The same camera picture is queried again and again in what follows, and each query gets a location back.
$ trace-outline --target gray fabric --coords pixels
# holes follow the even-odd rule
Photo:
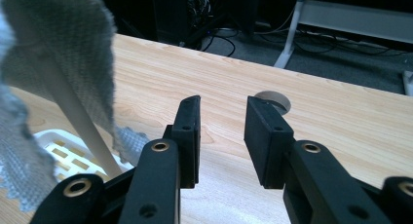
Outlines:
[[[121,158],[137,164],[144,133],[120,129],[113,119],[114,26],[110,13],[100,0],[1,0],[0,29],[9,28],[5,16],[19,4],[35,25],[42,43],[56,60],[73,91],[92,120],[112,134],[113,147]],[[25,124],[27,113],[21,101],[5,83],[53,100],[31,64],[21,52],[24,44],[15,42],[13,30],[0,35],[0,175],[9,196],[19,198],[21,209],[35,208],[56,185],[53,158],[37,146]]]

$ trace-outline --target wooden table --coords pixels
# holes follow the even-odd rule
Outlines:
[[[243,141],[246,97],[261,91],[286,95],[295,138],[325,145],[352,176],[376,187],[390,175],[413,177],[411,97],[125,36],[113,49],[120,126],[159,138],[181,99],[202,97],[200,183],[182,190],[182,223],[289,222],[282,191],[260,187]],[[15,92],[29,105],[33,132],[74,132],[53,103]],[[27,222],[32,213],[1,191],[0,219]]]

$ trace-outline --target white container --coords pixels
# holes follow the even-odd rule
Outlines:
[[[46,130],[34,134],[38,144],[43,146],[55,159],[55,177],[57,181],[77,173],[94,173],[105,182],[109,180],[97,159],[89,151],[81,138],[63,130]],[[116,163],[125,172],[133,166],[121,163],[118,156],[113,155]]]

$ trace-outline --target screw hole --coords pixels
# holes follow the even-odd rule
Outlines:
[[[367,219],[368,218],[368,212],[364,210],[362,207],[359,207],[357,205],[350,205],[349,206],[349,212],[361,219]]]
[[[410,197],[413,197],[413,183],[401,182],[398,184],[398,188]]]
[[[71,181],[63,190],[66,197],[78,197],[85,194],[92,187],[92,183],[87,178],[80,178]]]
[[[139,215],[144,218],[151,218],[157,213],[157,208],[153,204],[147,204],[140,208]]]
[[[163,152],[169,149],[169,145],[163,142],[152,145],[152,150],[156,152]]]
[[[304,144],[303,145],[304,150],[306,150],[309,153],[319,153],[321,152],[321,149],[314,144]]]

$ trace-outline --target black equipment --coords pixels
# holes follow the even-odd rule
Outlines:
[[[105,184],[94,174],[63,180],[31,223],[179,223],[179,189],[198,183],[200,99],[181,101],[136,168]],[[248,97],[244,141],[261,185],[284,190],[292,223],[412,223],[412,178],[390,177],[379,190],[352,178],[324,146],[293,135],[269,101]]]

